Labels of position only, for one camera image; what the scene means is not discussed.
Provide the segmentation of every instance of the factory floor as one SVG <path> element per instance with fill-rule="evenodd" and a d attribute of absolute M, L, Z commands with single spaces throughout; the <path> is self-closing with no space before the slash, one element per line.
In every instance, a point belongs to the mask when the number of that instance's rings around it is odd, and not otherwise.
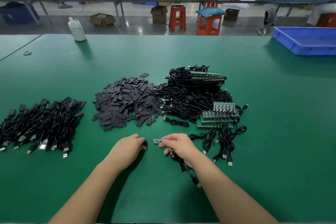
<path fill-rule="evenodd" d="M 81 5 L 71 3 L 70 9 L 58 9 L 55 3 L 44 3 L 46 10 L 50 15 L 51 22 L 45 16 L 42 7 L 39 3 L 34 3 L 34 8 L 41 18 L 41 24 L 36 25 L 30 23 L 28 25 L 8 25 L 0 19 L 0 34 L 69 34 L 67 22 L 68 17 L 73 17 L 80 20 L 84 32 L 86 34 L 125 34 L 125 35 L 195 35 L 197 30 L 197 14 L 199 3 L 187 3 L 186 6 L 186 23 L 187 30 L 183 31 L 176 27 L 175 32 L 169 30 L 169 13 L 168 7 L 167 24 L 153 24 L 150 14 L 151 5 L 139 5 L 129 2 L 123 3 L 125 22 L 122 22 L 121 27 L 110 27 L 107 29 L 94 27 L 89 23 L 90 15 L 96 13 L 105 13 L 116 15 L 115 8 L 111 2 L 90 1 L 87 4 Z M 239 17 L 237 22 L 223 22 L 220 28 L 220 35 L 257 35 L 256 30 L 263 27 L 263 19 L 265 10 L 276 8 L 276 5 L 266 4 L 250 4 L 246 9 L 246 4 L 238 4 L 240 7 L 229 6 L 227 4 L 219 5 L 222 9 L 233 8 L 239 9 Z M 289 17 L 285 15 L 288 8 L 280 8 L 277 18 L 274 22 L 275 26 L 306 26 L 307 12 L 302 8 L 294 8 Z"/>

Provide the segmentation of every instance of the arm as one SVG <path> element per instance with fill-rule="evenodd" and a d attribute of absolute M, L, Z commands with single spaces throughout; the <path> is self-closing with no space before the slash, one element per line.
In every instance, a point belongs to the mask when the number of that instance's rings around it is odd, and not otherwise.
<path fill-rule="evenodd" d="M 278 223 L 261 205 L 227 177 L 204 154 L 186 134 L 171 134 L 162 137 L 160 148 L 168 147 L 194 169 L 221 223 Z"/>
<path fill-rule="evenodd" d="M 145 138 L 139 137 L 138 134 L 119 140 L 48 223 L 95 223 L 116 177 L 137 158 L 140 150 L 146 150 L 142 145 L 144 141 Z"/>

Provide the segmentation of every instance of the hand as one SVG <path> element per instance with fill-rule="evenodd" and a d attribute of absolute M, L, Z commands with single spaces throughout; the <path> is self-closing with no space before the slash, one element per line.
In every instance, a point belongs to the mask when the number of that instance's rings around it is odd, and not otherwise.
<path fill-rule="evenodd" d="M 147 148 L 142 145 L 145 140 L 145 137 L 139 137 L 138 134 L 120 139 L 113 146 L 104 161 L 111 163 L 113 166 L 117 166 L 118 171 L 123 171 L 135 161 L 141 150 L 147 150 Z"/>
<path fill-rule="evenodd" d="M 165 155 L 171 153 L 172 150 L 191 168 L 192 159 L 198 154 L 202 154 L 190 140 L 186 134 L 170 134 L 162 137 L 162 144 L 159 144 L 160 148 L 167 147 L 163 152 Z"/>

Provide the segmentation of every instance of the blue cushion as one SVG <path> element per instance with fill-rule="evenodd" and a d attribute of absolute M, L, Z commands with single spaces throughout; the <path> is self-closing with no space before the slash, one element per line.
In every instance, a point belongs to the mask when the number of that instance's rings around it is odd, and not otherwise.
<path fill-rule="evenodd" d="M 201 15 L 203 18 L 208 18 L 214 15 L 225 15 L 226 12 L 218 7 L 208 7 L 205 9 L 197 10 L 196 13 Z"/>

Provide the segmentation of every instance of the person's left hand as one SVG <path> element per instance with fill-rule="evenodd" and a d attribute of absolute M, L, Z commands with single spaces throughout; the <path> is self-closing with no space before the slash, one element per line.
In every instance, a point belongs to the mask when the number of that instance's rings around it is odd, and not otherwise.
<path fill-rule="evenodd" d="M 113 146 L 104 161 L 110 162 L 111 165 L 117 167 L 120 172 L 123 171 L 135 161 L 141 150 L 147 150 L 147 148 L 142 145 L 145 140 L 145 137 L 139 137 L 138 134 L 120 139 Z"/>

